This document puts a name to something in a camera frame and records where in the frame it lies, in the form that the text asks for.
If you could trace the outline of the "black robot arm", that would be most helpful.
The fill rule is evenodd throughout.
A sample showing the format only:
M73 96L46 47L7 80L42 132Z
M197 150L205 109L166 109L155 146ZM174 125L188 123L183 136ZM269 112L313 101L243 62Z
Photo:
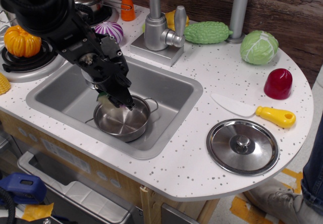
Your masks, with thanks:
M77 65L97 91L115 106L133 109L126 59L115 39L98 36L83 20L74 0L4 0L18 24L46 40L63 58Z

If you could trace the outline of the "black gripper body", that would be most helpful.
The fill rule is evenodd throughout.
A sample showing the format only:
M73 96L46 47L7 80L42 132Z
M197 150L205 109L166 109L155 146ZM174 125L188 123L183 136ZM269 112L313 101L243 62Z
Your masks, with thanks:
M124 105L129 110L135 107L129 92L131 81L125 57L118 54L115 58L102 59L96 54L85 54L80 58L80 68L84 78L98 91L105 92L107 99L117 108Z

